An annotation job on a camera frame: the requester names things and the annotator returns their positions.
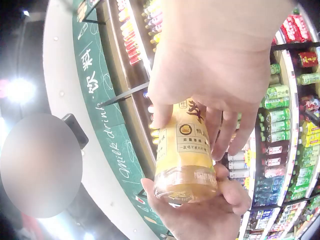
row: price tag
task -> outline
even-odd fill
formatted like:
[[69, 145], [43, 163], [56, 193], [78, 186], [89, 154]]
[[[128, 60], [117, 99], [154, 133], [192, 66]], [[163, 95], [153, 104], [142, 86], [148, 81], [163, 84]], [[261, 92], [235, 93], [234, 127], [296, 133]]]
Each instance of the price tag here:
[[249, 189], [250, 186], [250, 177], [245, 178], [244, 180], [244, 186], [246, 189]]

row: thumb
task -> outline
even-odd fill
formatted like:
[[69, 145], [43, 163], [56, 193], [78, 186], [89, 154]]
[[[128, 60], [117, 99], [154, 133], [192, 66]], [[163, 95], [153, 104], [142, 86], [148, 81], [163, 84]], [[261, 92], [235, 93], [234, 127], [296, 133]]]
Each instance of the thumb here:
[[172, 116], [173, 105], [165, 105], [154, 103], [153, 122], [152, 127], [163, 128], [166, 126]]
[[162, 199], [157, 198], [153, 193], [154, 182], [148, 178], [141, 179], [141, 184], [145, 190], [150, 207], [164, 222], [167, 217], [173, 214], [175, 208]]

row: green sign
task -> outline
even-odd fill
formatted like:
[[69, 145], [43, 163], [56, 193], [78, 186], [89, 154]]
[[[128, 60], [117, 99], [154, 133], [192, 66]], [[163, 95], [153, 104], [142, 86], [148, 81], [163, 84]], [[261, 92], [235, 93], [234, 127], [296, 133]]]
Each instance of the green sign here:
[[[81, 22], [95, 0], [74, 0], [78, 16], [73, 16], [73, 42], [81, 91], [94, 131], [104, 155], [129, 200], [138, 213], [159, 237], [167, 228], [144, 199], [137, 195], [142, 190], [140, 179], [144, 177], [128, 135], [118, 104], [99, 108], [98, 104], [115, 96], [103, 53], [98, 25]], [[97, 19], [93, 10], [89, 19]]]

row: finger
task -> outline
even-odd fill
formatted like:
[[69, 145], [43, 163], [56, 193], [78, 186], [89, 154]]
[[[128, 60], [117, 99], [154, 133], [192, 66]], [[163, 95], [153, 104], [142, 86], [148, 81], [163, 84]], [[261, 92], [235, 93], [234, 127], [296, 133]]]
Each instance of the finger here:
[[215, 172], [216, 172], [216, 178], [217, 180], [222, 180], [222, 179], [225, 179], [229, 176], [229, 171], [228, 169], [223, 166], [222, 164], [220, 163], [216, 163], [214, 166], [213, 166]]
[[207, 107], [205, 125], [207, 127], [211, 149], [214, 147], [216, 142], [218, 131], [221, 125], [221, 115], [221, 110]]
[[230, 139], [236, 130], [237, 120], [237, 112], [223, 112], [223, 121], [221, 125], [220, 134], [212, 151], [212, 158], [214, 160], [220, 160], [225, 154], [229, 146]]
[[150, 207], [157, 213], [157, 215], [161, 218], [162, 221], [170, 216], [171, 213], [174, 213], [174, 209], [167, 202], [162, 199], [157, 198], [153, 193], [153, 185], [154, 182], [148, 178], [141, 179], [141, 184], [143, 189], [145, 190], [148, 198], [148, 203]]
[[242, 215], [251, 207], [251, 198], [238, 181], [225, 179], [218, 187], [235, 214]]
[[169, 123], [171, 119], [173, 105], [153, 103], [153, 106], [154, 106], [154, 113], [153, 113], [152, 127], [163, 128]]
[[248, 141], [256, 122], [257, 111], [258, 110], [249, 113], [242, 113], [240, 128], [228, 150], [230, 155], [236, 155]]

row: drink bottle cap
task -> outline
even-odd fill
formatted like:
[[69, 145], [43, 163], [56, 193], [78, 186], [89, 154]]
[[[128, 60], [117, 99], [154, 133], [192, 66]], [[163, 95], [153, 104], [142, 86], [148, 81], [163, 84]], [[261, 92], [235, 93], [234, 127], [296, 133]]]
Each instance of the drink bottle cap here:
[[261, 131], [264, 132], [265, 129], [262, 123], [260, 123], [260, 128], [261, 128]]

